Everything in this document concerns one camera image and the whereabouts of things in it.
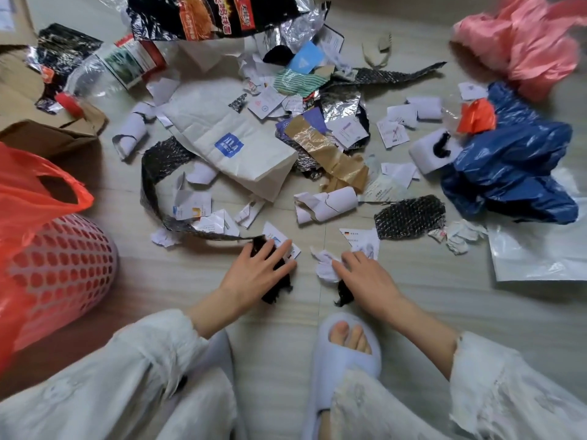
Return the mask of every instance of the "person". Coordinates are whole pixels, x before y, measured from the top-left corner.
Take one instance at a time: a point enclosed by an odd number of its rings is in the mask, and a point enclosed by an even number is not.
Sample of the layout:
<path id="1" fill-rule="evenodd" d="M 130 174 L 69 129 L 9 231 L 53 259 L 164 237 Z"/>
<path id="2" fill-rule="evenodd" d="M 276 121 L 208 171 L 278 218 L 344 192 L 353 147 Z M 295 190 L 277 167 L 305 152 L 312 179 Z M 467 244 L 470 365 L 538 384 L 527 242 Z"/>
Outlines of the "person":
<path id="1" fill-rule="evenodd" d="M 291 247 L 245 245 L 220 286 L 193 307 L 147 316 L 44 383 L 0 403 L 2 440 L 245 439 L 224 327 L 254 306 L 295 261 Z M 415 343 L 450 380 L 452 420 L 477 438 L 579 439 L 586 407 L 514 350 L 459 334 L 402 295 L 363 253 L 335 271 L 356 303 Z M 303 438 L 439 440 L 378 382 L 380 347 L 355 316 L 320 325 Z"/>

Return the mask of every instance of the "toe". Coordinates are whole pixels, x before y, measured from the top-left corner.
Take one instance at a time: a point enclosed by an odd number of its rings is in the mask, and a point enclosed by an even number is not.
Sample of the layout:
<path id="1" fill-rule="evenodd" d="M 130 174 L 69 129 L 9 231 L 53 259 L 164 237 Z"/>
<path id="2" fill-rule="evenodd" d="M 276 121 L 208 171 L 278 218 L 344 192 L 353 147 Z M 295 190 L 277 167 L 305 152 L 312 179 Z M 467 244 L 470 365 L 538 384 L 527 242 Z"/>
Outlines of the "toe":
<path id="1" fill-rule="evenodd" d="M 357 344 L 357 350 L 359 352 L 366 352 L 368 346 L 369 346 L 369 343 L 367 342 L 367 337 L 363 333 L 361 335 L 361 338 L 359 338 L 359 343 Z"/>
<path id="2" fill-rule="evenodd" d="M 348 335 L 348 324 L 345 321 L 339 321 L 330 330 L 330 342 L 343 346 Z"/>
<path id="3" fill-rule="evenodd" d="M 350 331 L 350 336 L 348 340 L 346 340 L 345 346 L 349 349 L 356 350 L 357 346 L 359 345 L 359 340 L 361 339 L 361 335 L 363 335 L 363 328 L 358 324 L 352 328 Z"/>

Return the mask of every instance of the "sleeve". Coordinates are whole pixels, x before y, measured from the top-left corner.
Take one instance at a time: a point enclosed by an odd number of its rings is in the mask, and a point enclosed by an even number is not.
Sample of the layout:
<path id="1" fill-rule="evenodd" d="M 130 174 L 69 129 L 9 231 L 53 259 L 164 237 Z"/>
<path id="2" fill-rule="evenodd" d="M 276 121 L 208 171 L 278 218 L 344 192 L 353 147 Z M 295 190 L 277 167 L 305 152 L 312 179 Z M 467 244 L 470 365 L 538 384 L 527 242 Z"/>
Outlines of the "sleeve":
<path id="1" fill-rule="evenodd" d="M 173 395 L 207 346 L 180 310 L 147 316 L 44 383 L 1 402 L 0 438 L 126 438 Z"/>
<path id="2" fill-rule="evenodd" d="M 585 439 L 587 407 L 533 370 L 516 350 L 470 332 L 450 377 L 451 420 L 475 438 Z"/>

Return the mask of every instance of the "finger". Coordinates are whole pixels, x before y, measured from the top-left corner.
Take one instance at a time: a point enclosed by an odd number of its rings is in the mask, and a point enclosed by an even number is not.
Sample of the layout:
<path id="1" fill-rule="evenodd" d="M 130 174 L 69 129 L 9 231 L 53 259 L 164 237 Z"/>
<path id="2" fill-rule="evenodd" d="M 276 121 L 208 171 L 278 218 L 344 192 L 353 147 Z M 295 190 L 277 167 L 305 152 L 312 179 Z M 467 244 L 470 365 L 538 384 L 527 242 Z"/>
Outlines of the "finger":
<path id="1" fill-rule="evenodd" d="M 275 241 L 273 239 L 269 239 L 263 246 L 260 248 L 259 253 L 255 255 L 255 259 L 265 260 L 273 250 L 273 245 L 275 245 Z"/>
<path id="2" fill-rule="evenodd" d="M 248 242 L 242 248 L 241 254 L 238 256 L 239 258 L 249 259 L 251 257 L 251 253 L 253 252 L 253 243 Z"/>
<path id="3" fill-rule="evenodd" d="M 367 258 L 367 256 L 362 251 L 356 251 L 354 255 L 361 264 L 364 264 L 369 260 L 369 258 Z"/>
<path id="4" fill-rule="evenodd" d="M 360 262 L 355 256 L 355 254 L 351 253 L 350 251 L 345 251 L 342 254 L 342 260 L 346 262 L 346 264 L 350 267 L 351 272 L 353 271 L 353 269 L 356 269 L 360 266 Z"/>
<path id="5" fill-rule="evenodd" d="M 291 239 L 286 240 L 282 245 L 277 247 L 277 250 L 275 250 L 273 252 L 273 255 L 271 255 L 267 259 L 267 262 L 268 262 L 268 264 L 271 265 L 271 268 L 275 267 L 275 265 L 279 262 L 279 260 L 281 258 L 283 258 L 287 253 L 290 252 L 291 247 L 292 247 L 292 240 Z"/>
<path id="6" fill-rule="evenodd" d="M 334 269 L 338 277 L 341 278 L 341 280 L 344 280 L 350 274 L 345 265 L 342 264 L 342 262 L 338 262 L 336 259 L 332 260 L 332 268 Z"/>
<path id="7" fill-rule="evenodd" d="M 293 272 L 296 267 L 297 261 L 295 259 L 292 259 L 291 261 L 287 261 L 285 263 L 285 266 L 281 266 L 280 268 L 275 270 L 275 273 L 273 273 L 275 278 L 275 284 L 277 284 L 277 282 L 281 280 L 283 277 L 285 277 L 288 273 Z"/>

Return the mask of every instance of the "dark blue plastic bag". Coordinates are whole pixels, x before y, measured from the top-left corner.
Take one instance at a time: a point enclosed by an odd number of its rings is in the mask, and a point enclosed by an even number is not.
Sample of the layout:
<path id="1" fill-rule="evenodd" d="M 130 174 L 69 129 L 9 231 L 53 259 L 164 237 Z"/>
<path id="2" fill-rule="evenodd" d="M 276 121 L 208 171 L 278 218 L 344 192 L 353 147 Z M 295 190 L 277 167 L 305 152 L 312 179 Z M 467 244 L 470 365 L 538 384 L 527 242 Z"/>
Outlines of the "dark blue plastic bag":
<path id="1" fill-rule="evenodd" d="M 473 136 L 442 180 L 444 194 L 465 217 L 484 209 L 520 221 L 568 224 L 575 201 L 552 177 L 572 128 L 544 120 L 503 82 L 489 86 L 497 129 Z"/>

